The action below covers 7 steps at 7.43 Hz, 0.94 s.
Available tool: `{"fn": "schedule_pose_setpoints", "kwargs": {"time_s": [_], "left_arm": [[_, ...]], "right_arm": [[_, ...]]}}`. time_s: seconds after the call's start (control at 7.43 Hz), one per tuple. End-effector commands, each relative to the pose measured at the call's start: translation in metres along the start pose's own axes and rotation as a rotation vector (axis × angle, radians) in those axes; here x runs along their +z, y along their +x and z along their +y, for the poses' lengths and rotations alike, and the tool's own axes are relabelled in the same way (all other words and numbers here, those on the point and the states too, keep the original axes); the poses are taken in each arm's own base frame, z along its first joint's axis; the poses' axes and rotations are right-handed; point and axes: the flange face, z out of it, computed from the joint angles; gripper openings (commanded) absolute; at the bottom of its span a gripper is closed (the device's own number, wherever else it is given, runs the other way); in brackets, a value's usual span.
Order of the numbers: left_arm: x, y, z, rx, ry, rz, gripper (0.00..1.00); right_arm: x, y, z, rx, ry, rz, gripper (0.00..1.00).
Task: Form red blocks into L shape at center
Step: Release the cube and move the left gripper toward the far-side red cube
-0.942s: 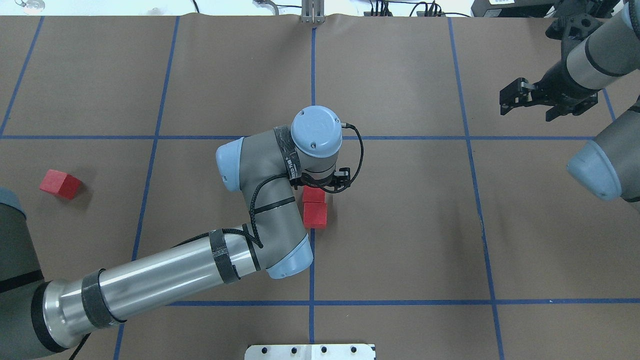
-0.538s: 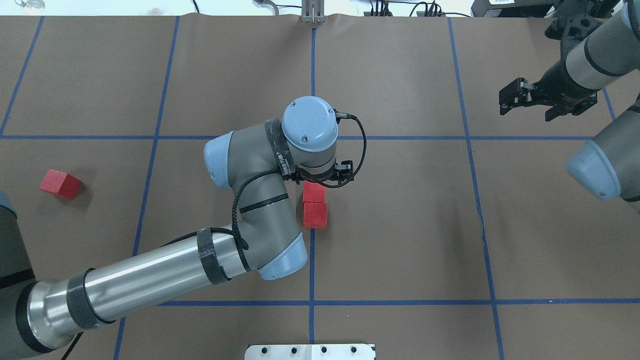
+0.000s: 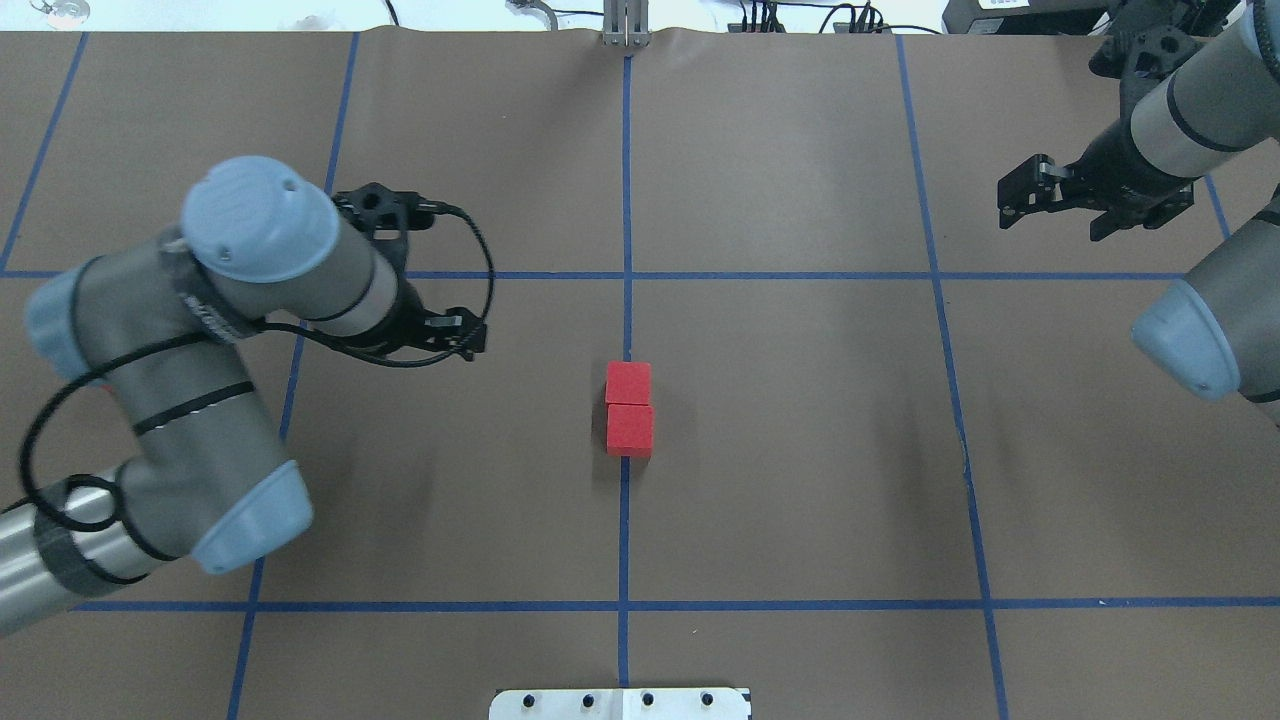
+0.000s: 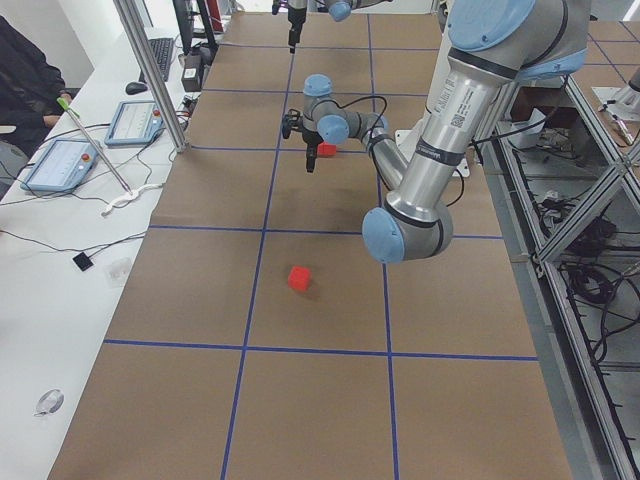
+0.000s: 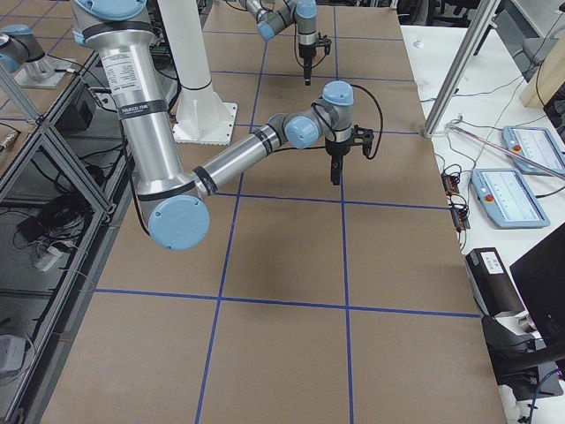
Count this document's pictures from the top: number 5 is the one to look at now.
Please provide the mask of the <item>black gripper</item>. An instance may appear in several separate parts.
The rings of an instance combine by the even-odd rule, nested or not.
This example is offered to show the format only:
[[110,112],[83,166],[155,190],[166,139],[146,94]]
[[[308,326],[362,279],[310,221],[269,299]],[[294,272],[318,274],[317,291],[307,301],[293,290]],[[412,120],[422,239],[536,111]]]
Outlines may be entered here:
[[348,141],[332,141],[325,139],[325,150],[331,157],[330,180],[333,186],[339,186],[343,174],[343,158],[350,152]]
[[312,82],[312,65],[317,55],[317,47],[315,44],[298,44],[298,62],[303,67],[304,82],[309,87]]

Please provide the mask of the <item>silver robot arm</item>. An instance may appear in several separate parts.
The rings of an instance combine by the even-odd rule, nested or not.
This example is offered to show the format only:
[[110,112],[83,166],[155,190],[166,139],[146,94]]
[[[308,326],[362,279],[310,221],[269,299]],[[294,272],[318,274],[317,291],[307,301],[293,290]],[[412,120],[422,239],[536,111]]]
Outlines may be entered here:
[[200,17],[193,1],[159,4],[181,89],[175,114],[156,76],[154,32],[143,1],[76,1],[74,35],[102,60],[118,118],[139,172],[140,217],[160,246],[182,251],[207,235],[205,198],[285,144],[306,149],[323,140],[338,184],[354,138],[352,87],[327,83],[301,112],[277,114],[231,141],[236,105],[213,88]]
[[295,26],[298,38],[298,64],[303,69],[305,84],[311,85],[313,60],[324,40],[317,31],[317,4],[311,0],[283,1],[280,9],[272,10],[261,1],[238,1],[257,23],[265,41],[272,40],[288,27]]

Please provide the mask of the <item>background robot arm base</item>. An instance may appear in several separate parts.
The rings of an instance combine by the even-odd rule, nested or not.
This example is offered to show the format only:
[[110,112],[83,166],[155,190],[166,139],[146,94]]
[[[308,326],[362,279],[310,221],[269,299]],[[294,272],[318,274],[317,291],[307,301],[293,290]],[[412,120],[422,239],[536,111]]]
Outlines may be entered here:
[[72,63],[49,57],[26,25],[1,28],[1,65],[25,88],[55,88],[67,73],[74,72]]

